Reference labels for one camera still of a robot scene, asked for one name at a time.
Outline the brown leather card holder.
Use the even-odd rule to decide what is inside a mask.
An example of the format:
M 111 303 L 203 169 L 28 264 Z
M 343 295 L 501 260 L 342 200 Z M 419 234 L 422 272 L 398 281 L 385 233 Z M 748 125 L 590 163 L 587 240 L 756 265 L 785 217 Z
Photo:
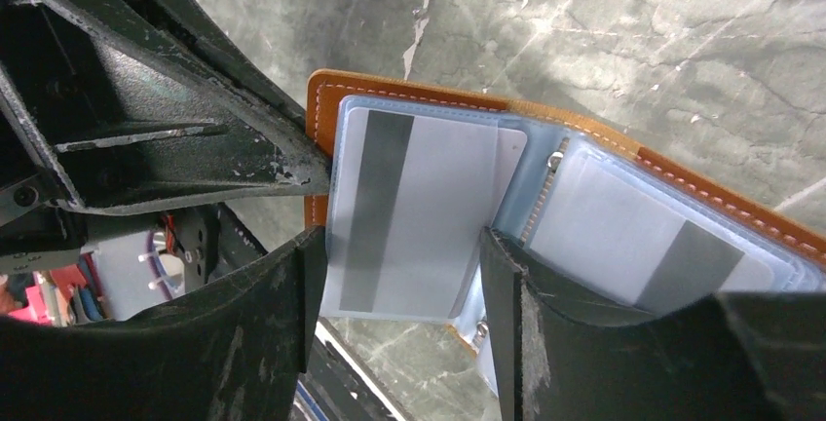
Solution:
M 592 119 L 541 104 L 339 70 L 308 83 L 332 157 L 324 317 L 449 324 L 496 395 L 494 227 L 560 272 L 655 315 L 714 291 L 821 294 L 825 240 Z

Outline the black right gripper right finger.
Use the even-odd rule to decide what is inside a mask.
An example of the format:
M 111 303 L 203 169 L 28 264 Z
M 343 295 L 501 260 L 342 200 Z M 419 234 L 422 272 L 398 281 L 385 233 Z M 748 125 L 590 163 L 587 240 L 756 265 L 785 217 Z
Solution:
M 717 292 L 657 317 L 480 235 L 506 420 L 821 420 L 825 297 Z

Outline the white credit card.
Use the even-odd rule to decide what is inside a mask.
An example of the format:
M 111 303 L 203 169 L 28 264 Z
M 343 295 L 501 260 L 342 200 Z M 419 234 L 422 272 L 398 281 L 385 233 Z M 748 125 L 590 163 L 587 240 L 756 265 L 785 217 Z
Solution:
M 528 141 L 519 129 L 353 102 L 337 136 L 326 317 L 445 322 L 464 304 Z
M 719 289 L 780 289 L 789 275 L 587 154 L 564 159 L 527 248 L 584 286 L 655 314 Z

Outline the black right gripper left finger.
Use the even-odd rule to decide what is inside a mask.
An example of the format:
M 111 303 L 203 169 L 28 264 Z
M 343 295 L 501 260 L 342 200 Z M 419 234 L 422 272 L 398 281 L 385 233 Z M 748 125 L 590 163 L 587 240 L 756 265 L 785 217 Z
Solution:
M 200 357 L 198 339 L 184 332 L 181 297 L 122 322 L 3 319 L 2 418 L 184 420 L 184 369 Z

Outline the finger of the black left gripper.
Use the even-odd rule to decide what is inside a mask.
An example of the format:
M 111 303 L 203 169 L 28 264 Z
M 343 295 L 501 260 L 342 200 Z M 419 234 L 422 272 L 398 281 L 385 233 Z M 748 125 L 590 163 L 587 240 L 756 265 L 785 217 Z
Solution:
M 196 0 L 1 0 L 1 113 L 43 203 L 137 215 L 323 194 L 304 109 Z

